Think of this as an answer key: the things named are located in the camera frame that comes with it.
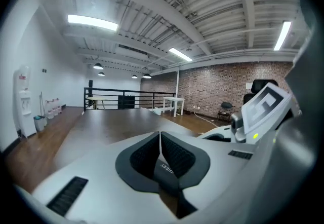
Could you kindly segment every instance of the white table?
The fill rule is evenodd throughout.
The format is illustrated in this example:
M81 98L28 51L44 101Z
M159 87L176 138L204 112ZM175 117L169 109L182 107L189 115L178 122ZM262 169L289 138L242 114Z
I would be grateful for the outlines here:
M178 101L182 101L181 115L183 115L183 106L184 106L184 99L183 98L163 97L163 113L164 113L165 108L166 108L166 100L170 101L170 109L172 108L172 101L174 102L174 115L173 115L173 117L176 117L176 115L177 115Z
M106 99L105 97L88 97L87 99L94 101L94 109L98 109L98 100L101 100L103 109L106 109L105 105L103 104L103 101Z

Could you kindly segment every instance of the ceiling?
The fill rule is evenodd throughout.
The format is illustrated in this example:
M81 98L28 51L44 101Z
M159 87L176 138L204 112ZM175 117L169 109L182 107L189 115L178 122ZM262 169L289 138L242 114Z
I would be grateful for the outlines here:
M84 63L131 72L184 64L171 47L193 62L250 55L292 60L309 33L299 0L46 0L44 8ZM72 25L68 14L108 20L118 30ZM292 27L275 52L284 21Z

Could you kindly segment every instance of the black office chair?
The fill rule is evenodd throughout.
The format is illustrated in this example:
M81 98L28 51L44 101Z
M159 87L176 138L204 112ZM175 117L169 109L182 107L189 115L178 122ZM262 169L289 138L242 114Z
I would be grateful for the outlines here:
M243 96L243 104L246 104L249 100L251 100L258 92L260 92L263 87L265 87L268 83L272 83L278 86L278 83L275 80L266 80L266 79L255 79L252 84L251 92L247 93Z
M229 112L229 110L233 107L233 105L229 102L222 102L221 107L219 109L219 112L217 114L217 119L219 120L220 117L225 117L227 119L227 121L229 122L230 117L231 117L231 113Z

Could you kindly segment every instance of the white pillar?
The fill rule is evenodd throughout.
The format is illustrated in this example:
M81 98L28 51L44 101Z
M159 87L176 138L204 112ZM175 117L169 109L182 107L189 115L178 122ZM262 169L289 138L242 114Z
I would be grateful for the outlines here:
M176 98L178 98L178 88L179 88L179 68L178 68L178 70L177 70Z

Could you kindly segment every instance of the brick wall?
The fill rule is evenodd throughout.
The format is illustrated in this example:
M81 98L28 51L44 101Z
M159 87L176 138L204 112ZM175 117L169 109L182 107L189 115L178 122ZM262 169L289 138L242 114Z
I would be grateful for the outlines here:
M176 92L177 87L177 73L176 72L170 72L170 73L164 73L159 74L157 76L152 76L151 79L141 79L141 91L148 91L148 92ZM162 107L163 101L161 97L157 96L170 96L170 95L164 95L164 94L156 94L155 100L157 100L154 103L154 107ZM140 107L146 107L151 108L151 105L141 105L141 104L149 104L152 101L151 94L143 93L141 94L140 99L142 101L139 102Z
M291 69L288 62L232 63L180 71L178 97L185 98L185 109L200 106L200 114L215 117L223 101L240 111L243 96L249 93L246 83L254 79L274 79L279 86L291 92L284 80Z

